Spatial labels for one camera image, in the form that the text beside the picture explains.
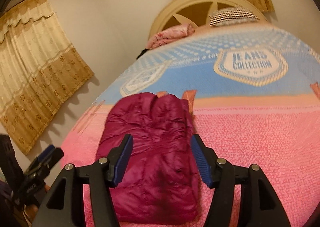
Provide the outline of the striped pillow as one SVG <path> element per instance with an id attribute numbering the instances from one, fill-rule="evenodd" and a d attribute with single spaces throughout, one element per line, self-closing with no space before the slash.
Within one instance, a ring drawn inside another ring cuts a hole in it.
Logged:
<path id="1" fill-rule="evenodd" d="M 259 18 L 250 10 L 242 7 L 229 7 L 212 12 L 209 16 L 211 27 L 230 26 L 248 22 L 258 22 Z"/>

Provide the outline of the magenta puffer down jacket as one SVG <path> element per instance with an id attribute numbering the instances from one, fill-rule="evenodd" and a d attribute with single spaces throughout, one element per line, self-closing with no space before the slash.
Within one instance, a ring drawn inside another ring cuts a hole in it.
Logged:
<path id="1" fill-rule="evenodd" d="M 118 219 L 136 224 L 180 225 L 198 215 L 199 177 L 190 141 L 189 103 L 144 92 L 119 100 L 109 112 L 97 158 L 123 137 L 133 151 L 122 182 L 111 190 Z"/>

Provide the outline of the cream wooden headboard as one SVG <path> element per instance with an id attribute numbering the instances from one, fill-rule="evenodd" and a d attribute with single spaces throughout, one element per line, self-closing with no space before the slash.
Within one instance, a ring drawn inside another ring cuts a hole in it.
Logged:
<path id="1" fill-rule="evenodd" d="M 171 26 L 190 23 L 194 28 L 207 25 L 210 14 L 222 8 L 243 7 L 267 22 L 264 14 L 247 0 L 172 0 L 154 19 L 149 37 Z"/>

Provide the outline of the beige patterned side curtain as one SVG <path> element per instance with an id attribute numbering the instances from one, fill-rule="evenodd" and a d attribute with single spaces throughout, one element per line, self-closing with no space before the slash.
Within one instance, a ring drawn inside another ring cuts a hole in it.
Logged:
<path id="1" fill-rule="evenodd" d="M 49 0 L 24 0 L 1 17 L 1 124 L 24 155 L 93 75 Z"/>

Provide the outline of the folded pink floral blanket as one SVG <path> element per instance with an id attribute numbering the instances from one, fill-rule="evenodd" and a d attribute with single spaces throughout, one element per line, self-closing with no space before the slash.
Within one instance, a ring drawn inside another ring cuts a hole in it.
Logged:
<path id="1" fill-rule="evenodd" d="M 160 31 L 149 38 L 146 49 L 155 49 L 162 45 L 170 44 L 195 33 L 195 28 L 190 24 L 172 26 Z"/>

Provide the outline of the blue and pink bed cover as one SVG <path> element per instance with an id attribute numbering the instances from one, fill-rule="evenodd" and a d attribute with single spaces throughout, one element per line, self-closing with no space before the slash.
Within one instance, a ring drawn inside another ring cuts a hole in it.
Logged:
<path id="1" fill-rule="evenodd" d="M 62 164 L 99 159 L 113 106 L 144 92 L 187 100 L 193 134 L 230 163 L 258 164 L 290 224 L 307 222 L 319 203 L 319 54 L 309 45 L 271 25 L 245 24 L 205 28 L 148 51 L 79 118 L 62 144 Z M 198 215 L 179 226 L 201 226 L 210 207 L 213 191 L 197 175 Z"/>

